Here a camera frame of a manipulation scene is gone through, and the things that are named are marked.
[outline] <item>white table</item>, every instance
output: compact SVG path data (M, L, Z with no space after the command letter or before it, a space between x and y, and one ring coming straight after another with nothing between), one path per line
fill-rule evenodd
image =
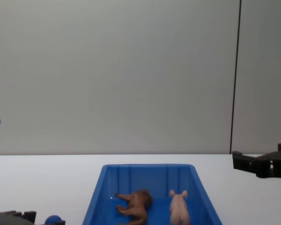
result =
M281 179L234 170L231 155L0 156L0 211L80 225L101 167L124 163L192 164L224 225L281 225Z

